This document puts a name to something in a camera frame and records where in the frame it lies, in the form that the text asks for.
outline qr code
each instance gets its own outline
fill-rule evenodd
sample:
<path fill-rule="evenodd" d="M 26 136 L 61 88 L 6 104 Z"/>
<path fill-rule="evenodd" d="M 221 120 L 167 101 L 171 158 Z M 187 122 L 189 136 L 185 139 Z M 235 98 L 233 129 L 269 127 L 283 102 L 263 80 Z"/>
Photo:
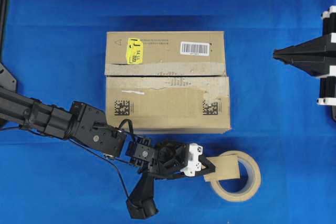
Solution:
<path fill-rule="evenodd" d="M 132 62 L 137 62 L 138 60 L 140 60 L 139 55 L 132 55 Z"/>
<path fill-rule="evenodd" d="M 114 101 L 114 115 L 130 115 L 130 101 Z"/>
<path fill-rule="evenodd" d="M 218 115 L 218 102 L 208 104 L 203 101 L 203 115 Z"/>

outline masking tape roll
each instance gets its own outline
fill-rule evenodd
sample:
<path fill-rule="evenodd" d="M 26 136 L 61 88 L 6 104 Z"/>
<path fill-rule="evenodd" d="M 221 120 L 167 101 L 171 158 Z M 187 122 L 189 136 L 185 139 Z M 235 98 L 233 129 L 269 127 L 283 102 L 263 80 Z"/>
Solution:
<path fill-rule="evenodd" d="M 260 169 L 258 164 L 255 160 L 247 155 L 244 152 L 240 151 L 228 151 L 220 154 L 223 155 L 237 155 L 238 162 L 242 163 L 246 168 L 247 172 L 247 182 L 246 185 L 240 190 L 235 193 L 229 193 L 228 191 L 224 190 L 223 187 L 220 185 L 219 180 L 211 181 L 211 187 L 222 199 L 232 202 L 240 202 L 245 201 L 251 198 L 259 189 L 261 183 L 261 175 Z"/>

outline blue backdrop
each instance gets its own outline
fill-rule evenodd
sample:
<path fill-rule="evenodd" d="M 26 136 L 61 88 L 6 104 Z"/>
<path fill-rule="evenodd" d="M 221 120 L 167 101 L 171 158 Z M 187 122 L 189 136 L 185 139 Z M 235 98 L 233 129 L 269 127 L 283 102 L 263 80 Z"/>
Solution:
<path fill-rule="evenodd" d="M 107 31 L 224 30 L 232 127 L 216 135 L 163 135 L 241 150 L 260 166 L 249 201 L 226 202 L 203 178 L 158 181 L 160 213 L 147 223 L 332 223 L 336 124 L 317 106 L 319 81 L 272 59 L 321 35 L 335 0 L 9 0 L 3 63 L 18 92 L 69 108 L 104 109 Z M 119 165 L 129 191 L 139 177 Z M 0 223 L 129 223 L 116 173 L 83 150 L 25 132 L 0 139 Z"/>

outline warning triangle symbol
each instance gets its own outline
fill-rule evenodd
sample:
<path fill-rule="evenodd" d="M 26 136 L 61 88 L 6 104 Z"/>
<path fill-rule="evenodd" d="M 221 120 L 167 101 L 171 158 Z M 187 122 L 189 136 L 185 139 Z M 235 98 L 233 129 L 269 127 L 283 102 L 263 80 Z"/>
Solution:
<path fill-rule="evenodd" d="M 117 45 L 121 46 L 121 39 L 116 40 L 114 43 L 116 43 Z"/>

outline stacked cardboard box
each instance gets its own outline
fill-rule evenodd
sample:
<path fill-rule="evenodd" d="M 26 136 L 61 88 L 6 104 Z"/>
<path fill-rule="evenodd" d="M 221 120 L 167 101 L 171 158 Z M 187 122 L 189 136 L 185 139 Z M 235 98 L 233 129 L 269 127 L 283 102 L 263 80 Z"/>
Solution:
<path fill-rule="evenodd" d="M 108 123 L 136 133 L 223 133 L 230 129 L 222 31 L 107 33 Z"/>

